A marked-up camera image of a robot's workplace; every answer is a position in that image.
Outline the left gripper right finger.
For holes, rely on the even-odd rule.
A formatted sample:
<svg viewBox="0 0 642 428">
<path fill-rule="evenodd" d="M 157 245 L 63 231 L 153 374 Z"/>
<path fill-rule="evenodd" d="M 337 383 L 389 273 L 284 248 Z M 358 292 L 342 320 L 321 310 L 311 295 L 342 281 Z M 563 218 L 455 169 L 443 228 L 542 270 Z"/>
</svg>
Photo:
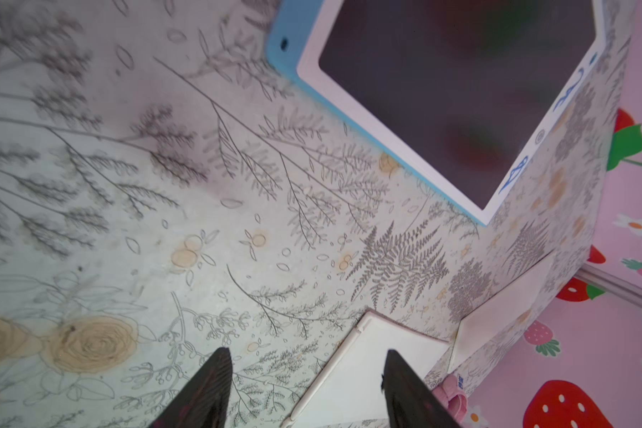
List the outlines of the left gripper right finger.
<svg viewBox="0 0 642 428">
<path fill-rule="evenodd" d="M 388 350 L 381 388 L 390 428 L 460 428 L 396 350 Z"/>
</svg>

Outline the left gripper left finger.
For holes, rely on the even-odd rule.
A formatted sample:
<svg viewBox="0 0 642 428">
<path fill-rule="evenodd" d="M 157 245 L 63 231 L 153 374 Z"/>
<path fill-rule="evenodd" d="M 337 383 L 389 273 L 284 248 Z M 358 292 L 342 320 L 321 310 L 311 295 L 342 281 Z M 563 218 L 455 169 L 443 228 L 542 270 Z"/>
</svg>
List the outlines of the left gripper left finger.
<svg viewBox="0 0 642 428">
<path fill-rule="evenodd" d="M 216 349 L 150 427 L 224 428 L 232 378 L 230 350 Z"/>
</svg>

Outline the pink fluffy cloth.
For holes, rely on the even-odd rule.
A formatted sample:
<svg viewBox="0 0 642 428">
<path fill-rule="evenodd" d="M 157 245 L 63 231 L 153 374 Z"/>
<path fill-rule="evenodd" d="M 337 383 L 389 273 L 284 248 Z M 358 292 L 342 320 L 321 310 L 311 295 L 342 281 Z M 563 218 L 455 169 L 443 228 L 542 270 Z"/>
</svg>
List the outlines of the pink fluffy cloth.
<svg viewBox="0 0 642 428">
<path fill-rule="evenodd" d="M 468 397 L 463 389 L 463 383 L 461 376 L 449 374 L 432 390 L 435 399 L 458 423 L 462 422 L 468 410 Z"/>
</svg>

